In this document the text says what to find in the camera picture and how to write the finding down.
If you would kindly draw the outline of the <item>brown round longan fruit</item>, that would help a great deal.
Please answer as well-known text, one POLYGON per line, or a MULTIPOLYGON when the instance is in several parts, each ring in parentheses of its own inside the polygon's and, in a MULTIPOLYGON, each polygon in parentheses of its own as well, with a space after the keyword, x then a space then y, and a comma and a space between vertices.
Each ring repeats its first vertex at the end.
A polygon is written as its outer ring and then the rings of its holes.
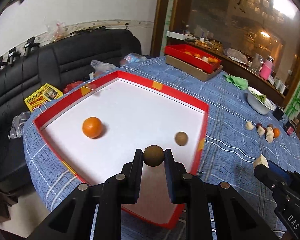
POLYGON ((179 146, 185 146, 188 142, 188 135, 185 132, 177 132, 174 137, 175 142, 179 146))

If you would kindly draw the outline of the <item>orange tangerine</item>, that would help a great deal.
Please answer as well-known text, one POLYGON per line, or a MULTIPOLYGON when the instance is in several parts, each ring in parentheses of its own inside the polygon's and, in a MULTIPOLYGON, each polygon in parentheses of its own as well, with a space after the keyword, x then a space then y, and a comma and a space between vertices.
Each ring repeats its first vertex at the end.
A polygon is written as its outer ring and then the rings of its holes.
POLYGON ((273 129, 273 137, 278 138, 280 136, 280 129, 274 128, 273 129))
POLYGON ((83 133, 89 138, 97 138, 103 131, 103 124, 97 117, 87 118, 82 125, 83 133))

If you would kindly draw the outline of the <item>white fruit piece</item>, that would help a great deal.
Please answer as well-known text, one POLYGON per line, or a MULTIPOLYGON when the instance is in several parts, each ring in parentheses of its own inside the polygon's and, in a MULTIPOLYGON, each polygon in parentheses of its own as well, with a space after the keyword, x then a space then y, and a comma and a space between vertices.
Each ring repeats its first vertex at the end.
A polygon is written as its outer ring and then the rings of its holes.
POLYGON ((254 125, 250 121, 247 121, 247 123, 245 124, 245 128, 251 131, 254 128, 254 125))
POLYGON ((269 168, 267 159, 262 154, 253 162, 253 169, 259 165, 264 165, 266 168, 269 168))
POLYGON ((266 129, 264 129, 262 126, 257 127, 257 133, 259 136, 263 136, 266 132, 266 129))
POLYGON ((273 142, 273 139, 274 139, 274 131, 273 131, 273 128, 271 128, 270 126, 268 126, 267 128, 266 128, 266 141, 268 142, 268 143, 271 143, 271 142, 273 142))

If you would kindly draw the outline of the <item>orange tangerine on table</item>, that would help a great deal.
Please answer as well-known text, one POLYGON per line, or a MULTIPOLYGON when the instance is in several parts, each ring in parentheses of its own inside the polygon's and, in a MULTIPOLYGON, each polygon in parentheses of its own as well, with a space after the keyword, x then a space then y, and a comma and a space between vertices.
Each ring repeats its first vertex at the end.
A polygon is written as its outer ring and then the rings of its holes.
POLYGON ((280 129, 274 128, 273 129, 273 137, 278 138, 280 136, 280 129))

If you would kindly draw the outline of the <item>blue plaid tablecloth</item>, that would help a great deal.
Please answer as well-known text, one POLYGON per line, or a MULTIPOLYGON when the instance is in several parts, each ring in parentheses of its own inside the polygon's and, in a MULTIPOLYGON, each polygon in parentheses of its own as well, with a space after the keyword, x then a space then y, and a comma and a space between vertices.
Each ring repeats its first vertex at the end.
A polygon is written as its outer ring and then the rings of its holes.
MULTIPOLYGON (((155 80, 181 90, 209 105, 206 142, 198 168, 198 177, 211 184, 229 182, 258 212, 278 237, 285 226, 274 213, 275 201, 271 191, 253 175, 253 161, 264 155, 285 170, 300 173, 300 140, 296 135, 280 136, 269 143, 256 131, 249 131, 250 121, 272 124, 282 129, 284 123, 272 114, 259 115, 247 102, 247 94, 220 73, 202 82, 166 64, 163 57, 131 63, 123 71, 155 80)), ((54 210, 79 184, 79 180, 55 156, 39 135, 34 121, 23 127, 26 163, 36 192, 45 207, 54 210)))

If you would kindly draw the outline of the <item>black red labelled jar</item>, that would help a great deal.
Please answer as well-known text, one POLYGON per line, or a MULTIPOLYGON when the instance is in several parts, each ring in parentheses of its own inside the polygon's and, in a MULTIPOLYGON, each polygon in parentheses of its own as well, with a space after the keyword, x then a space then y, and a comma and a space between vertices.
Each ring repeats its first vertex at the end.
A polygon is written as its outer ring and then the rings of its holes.
POLYGON ((287 123, 284 125, 284 131, 287 135, 291 135, 295 132, 295 123, 292 120, 288 120, 287 123))

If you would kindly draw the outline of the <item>black cup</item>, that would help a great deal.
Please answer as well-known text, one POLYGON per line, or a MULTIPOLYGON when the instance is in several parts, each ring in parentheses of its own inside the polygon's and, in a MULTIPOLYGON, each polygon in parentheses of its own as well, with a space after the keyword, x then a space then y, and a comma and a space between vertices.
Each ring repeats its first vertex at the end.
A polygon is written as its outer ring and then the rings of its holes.
POLYGON ((280 106, 277 106, 276 109, 273 111, 274 118, 280 121, 283 119, 283 115, 284 115, 284 109, 280 106))

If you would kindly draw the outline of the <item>white bowl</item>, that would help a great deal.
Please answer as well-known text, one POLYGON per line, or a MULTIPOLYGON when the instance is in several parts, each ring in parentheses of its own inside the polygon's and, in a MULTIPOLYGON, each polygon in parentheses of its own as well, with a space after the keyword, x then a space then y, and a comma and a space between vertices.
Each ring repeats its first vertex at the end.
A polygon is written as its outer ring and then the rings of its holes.
POLYGON ((260 115, 266 115, 266 114, 268 114, 268 112, 274 111, 276 109, 276 105, 271 100, 269 100, 267 97, 266 97, 265 104, 263 104, 256 97, 254 97, 252 95, 252 92, 255 92, 257 94, 262 94, 258 90, 249 86, 247 88, 247 91, 248 91, 248 94, 247 94, 248 103, 260 115))

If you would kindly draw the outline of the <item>red tray white bottom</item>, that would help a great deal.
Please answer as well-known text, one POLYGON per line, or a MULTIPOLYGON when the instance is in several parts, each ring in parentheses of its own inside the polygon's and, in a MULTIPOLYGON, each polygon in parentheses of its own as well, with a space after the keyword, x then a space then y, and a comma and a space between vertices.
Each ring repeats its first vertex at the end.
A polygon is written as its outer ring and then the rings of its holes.
POLYGON ((209 106, 170 86, 117 70, 72 90, 35 118, 43 140, 81 181, 95 185, 118 174, 137 149, 158 145, 195 174, 205 142, 209 106), (103 131, 89 138, 83 122, 97 117, 103 131), (179 146, 177 132, 188 142, 179 146))

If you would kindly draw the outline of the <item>green cloth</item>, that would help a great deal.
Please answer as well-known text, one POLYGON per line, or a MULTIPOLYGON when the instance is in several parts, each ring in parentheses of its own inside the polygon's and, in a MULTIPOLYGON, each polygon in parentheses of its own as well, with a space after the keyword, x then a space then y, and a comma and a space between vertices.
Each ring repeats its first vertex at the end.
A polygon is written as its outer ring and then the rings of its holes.
POLYGON ((242 77, 233 75, 223 75, 227 82, 232 83, 234 86, 240 90, 246 90, 249 86, 248 80, 242 77))

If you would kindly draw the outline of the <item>wooden sideboard counter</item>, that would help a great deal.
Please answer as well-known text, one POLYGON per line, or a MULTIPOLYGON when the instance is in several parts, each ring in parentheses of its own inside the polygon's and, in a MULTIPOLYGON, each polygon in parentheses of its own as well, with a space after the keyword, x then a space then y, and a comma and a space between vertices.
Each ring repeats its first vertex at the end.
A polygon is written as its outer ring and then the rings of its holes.
POLYGON ((273 85, 271 85, 268 81, 264 80, 259 74, 253 72, 248 65, 235 61, 219 51, 203 47, 194 40, 181 40, 180 38, 176 38, 176 36, 178 35, 180 36, 181 34, 174 32, 170 34, 170 31, 166 31, 167 44, 186 44, 189 46, 193 46, 194 48, 197 48, 201 51, 204 51, 205 53, 208 53, 213 57, 216 57, 219 60, 221 60, 223 70, 228 74, 240 76, 244 79, 247 79, 251 87, 256 88, 260 92, 265 92, 266 96, 269 99, 271 99, 274 103, 281 105, 284 102, 285 96, 278 92, 273 85))

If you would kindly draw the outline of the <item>pink thermos bottle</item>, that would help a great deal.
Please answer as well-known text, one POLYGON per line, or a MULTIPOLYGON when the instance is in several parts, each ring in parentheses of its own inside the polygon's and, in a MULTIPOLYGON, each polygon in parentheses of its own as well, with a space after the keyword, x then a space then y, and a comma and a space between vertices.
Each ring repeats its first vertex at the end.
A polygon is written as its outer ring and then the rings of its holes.
POLYGON ((272 69, 273 69, 273 61, 274 58, 268 56, 262 63, 261 69, 259 71, 259 76, 262 77, 264 80, 268 80, 272 69))

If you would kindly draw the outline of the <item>clear plastic bag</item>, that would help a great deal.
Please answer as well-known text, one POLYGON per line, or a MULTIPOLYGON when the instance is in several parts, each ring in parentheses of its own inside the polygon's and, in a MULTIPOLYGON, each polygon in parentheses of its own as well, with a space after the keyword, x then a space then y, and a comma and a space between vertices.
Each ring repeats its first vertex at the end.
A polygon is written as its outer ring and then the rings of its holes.
POLYGON ((93 72, 90 74, 90 78, 97 77, 104 73, 109 73, 113 70, 117 70, 119 67, 124 67, 129 63, 145 61, 150 58, 151 57, 148 55, 139 55, 137 53, 130 53, 120 60, 118 67, 112 63, 105 63, 97 60, 92 60, 90 65, 93 68, 93 72))

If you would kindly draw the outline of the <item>yellow flyer paper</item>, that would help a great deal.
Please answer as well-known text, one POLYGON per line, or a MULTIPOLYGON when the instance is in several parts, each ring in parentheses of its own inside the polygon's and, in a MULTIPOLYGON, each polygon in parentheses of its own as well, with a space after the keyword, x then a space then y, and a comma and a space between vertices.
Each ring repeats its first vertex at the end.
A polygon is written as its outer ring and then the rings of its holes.
POLYGON ((28 96, 24 101, 29 111, 32 113, 37 108, 44 105, 46 102, 50 102, 54 99, 58 99, 63 96, 63 93, 54 86, 46 83, 37 91, 28 96))

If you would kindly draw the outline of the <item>black leather sofa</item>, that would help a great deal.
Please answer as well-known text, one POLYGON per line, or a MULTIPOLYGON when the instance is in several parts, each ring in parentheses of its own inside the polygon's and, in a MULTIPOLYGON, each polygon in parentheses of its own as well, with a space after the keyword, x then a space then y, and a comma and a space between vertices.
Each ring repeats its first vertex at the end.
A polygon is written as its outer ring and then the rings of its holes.
POLYGON ((31 181, 22 139, 8 139, 13 118, 28 110, 25 99, 46 83, 63 90, 86 81, 91 61, 119 66, 129 53, 142 53, 131 31, 97 29, 47 44, 0 71, 0 191, 12 192, 31 181))

